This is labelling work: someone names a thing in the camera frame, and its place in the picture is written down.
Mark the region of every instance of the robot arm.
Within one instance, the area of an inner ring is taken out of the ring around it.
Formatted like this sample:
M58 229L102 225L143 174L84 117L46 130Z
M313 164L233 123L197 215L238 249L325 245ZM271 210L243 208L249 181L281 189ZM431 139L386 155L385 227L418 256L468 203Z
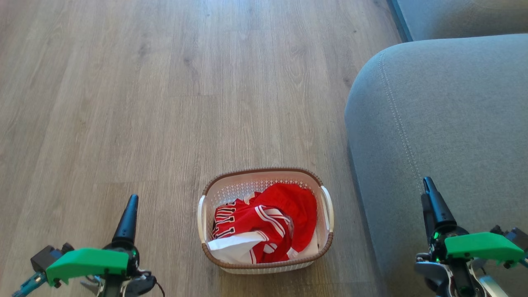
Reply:
M91 282L83 284L96 296L136 297L150 291L156 277L139 269L139 251L134 246L138 200L137 195L130 196L112 242L103 249L74 250L66 243L61 250L48 246L38 252L31 258L35 274L12 297L26 297L45 282L60 287L61 282L68 284L81 276Z
M414 270L423 275L430 289L440 297L506 296L494 282L493 294L474 272L485 260L517 263L528 267L528 236L515 228L503 233L499 226L491 232L469 234L457 225L442 195L430 177L423 179L421 196L429 252L417 255Z

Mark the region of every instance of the laundry basket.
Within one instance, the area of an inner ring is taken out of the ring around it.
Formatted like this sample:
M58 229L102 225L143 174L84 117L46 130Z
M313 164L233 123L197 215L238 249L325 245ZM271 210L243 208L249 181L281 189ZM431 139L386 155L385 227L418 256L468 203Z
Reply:
M213 240L214 212L222 204L233 202L253 192L263 192L275 183L297 184L309 189L317 200L316 255L275 263L230 264L216 259L207 243ZM198 204L198 234L202 249L214 264L234 274L265 274L296 270L309 266L321 258L330 248L334 237L334 209L330 194L322 181L312 172L299 168L263 168L231 172L213 179L204 189Z

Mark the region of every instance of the sofa cushion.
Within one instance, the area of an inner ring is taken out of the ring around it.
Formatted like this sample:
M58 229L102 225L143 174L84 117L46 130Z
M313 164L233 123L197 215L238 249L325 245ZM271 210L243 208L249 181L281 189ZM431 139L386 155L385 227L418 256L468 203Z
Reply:
M411 40L528 33L527 0L392 1Z
M469 232L528 232L528 34L398 44L354 81L345 123L376 259L394 296L431 296L420 195L431 176ZM490 268L511 296L528 270Z

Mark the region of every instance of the wooden floor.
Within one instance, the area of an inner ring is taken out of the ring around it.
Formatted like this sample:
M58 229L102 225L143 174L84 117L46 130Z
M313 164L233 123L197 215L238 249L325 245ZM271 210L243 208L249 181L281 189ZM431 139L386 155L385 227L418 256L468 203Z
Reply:
M142 267L167 296L379 294L343 112L398 42L384 0L0 0L0 296L48 244L109 242L134 192ZM301 271L230 275L201 251L197 202L261 166L322 178L334 243Z

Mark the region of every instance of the white stripe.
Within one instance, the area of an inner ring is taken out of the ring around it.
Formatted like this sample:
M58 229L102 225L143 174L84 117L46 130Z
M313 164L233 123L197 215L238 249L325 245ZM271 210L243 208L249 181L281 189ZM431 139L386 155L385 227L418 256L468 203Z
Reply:
M279 219L279 220L284 220L287 224L290 223L290 220L287 218L287 217L284 217L284 216L270 216L271 218L275 218L275 219Z
M223 232L220 232L220 234L216 234L216 239L222 238L226 235L234 234L234 233L235 233L234 227L229 227L229 229L224 230Z
M293 248L290 248L288 250L288 252L286 253L286 255L288 255L288 258L289 259L293 259L295 257L297 257L299 255L299 252L297 252L296 250L294 250Z
M255 211L263 221L270 222L275 227L277 233L281 237L284 237L284 228L279 224L279 222L277 222L275 219L270 218L267 214L264 213L264 211L262 211L262 205L255 207Z
M217 210L216 214L219 215L221 212L227 212L228 214L232 214L235 210Z
M288 224L290 223L290 219L288 219L285 215L282 214L282 212L280 212L280 210L276 208L266 209L264 213L269 215L272 218L283 219L286 222L288 222Z
M270 246L269 244L264 245L264 253L271 254L275 251L275 249Z
M218 224L223 224L225 222L234 222L234 216L227 217L223 220L217 220L215 223L218 225Z
M256 259L256 257L255 257L254 252L253 252L253 249L250 249L250 250L249 250L249 256L251 257L251 264L255 264L256 261L257 261L257 259Z
M266 233L264 233L262 231L259 231L259 230L257 230L257 233L260 234L260 236L262 236L264 238L264 241L266 241L266 242L269 241L269 237L268 237L268 235L266 235Z

